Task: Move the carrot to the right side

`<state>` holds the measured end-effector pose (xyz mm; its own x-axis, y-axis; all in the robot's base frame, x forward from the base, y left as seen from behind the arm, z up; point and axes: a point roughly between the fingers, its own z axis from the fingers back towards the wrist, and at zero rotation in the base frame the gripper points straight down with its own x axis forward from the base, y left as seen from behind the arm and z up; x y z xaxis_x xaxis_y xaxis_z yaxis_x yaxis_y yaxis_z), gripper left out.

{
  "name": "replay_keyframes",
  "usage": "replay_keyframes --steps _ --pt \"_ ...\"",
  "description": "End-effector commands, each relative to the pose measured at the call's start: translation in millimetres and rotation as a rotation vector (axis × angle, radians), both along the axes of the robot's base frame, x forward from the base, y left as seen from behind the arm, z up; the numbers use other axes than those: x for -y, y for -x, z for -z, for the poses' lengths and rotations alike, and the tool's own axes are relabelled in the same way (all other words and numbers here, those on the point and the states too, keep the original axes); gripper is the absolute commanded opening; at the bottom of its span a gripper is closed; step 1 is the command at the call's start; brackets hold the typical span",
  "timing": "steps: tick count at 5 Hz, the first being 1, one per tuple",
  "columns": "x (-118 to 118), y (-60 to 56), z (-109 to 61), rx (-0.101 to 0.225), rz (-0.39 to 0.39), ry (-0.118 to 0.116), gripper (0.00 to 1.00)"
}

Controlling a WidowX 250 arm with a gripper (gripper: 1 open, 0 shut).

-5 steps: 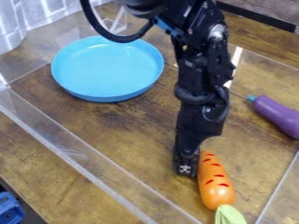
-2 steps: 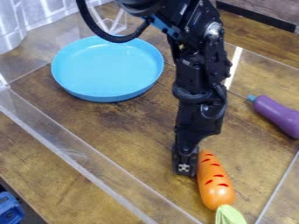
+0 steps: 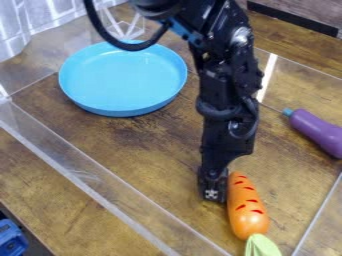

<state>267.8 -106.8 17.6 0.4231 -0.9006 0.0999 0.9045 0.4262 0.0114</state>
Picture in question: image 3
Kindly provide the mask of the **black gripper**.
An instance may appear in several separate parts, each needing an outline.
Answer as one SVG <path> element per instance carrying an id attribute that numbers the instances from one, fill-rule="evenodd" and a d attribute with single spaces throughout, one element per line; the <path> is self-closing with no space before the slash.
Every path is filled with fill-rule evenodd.
<path id="1" fill-rule="evenodd" d="M 232 161 L 254 150 L 260 123 L 256 99 L 245 99 L 238 105 L 218 110 L 203 100 L 197 100 L 197 110 L 205 117 L 202 135 L 202 165 L 198 169 L 201 197 L 217 203 L 228 201 L 229 170 Z"/>

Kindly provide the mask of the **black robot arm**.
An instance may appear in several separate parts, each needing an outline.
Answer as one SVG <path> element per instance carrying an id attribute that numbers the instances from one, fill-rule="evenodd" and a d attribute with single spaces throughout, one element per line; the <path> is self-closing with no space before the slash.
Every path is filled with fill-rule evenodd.
<path id="1" fill-rule="evenodd" d="M 254 55 L 249 17 L 236 0 L 130 0 L 146 18 L 189 42 L 199 75 L 197 111 L 203 116 L 198 189 L 228 200 L 229 164 L 254 150 L 260 123 L 256 98 L 264 72 Z"/>

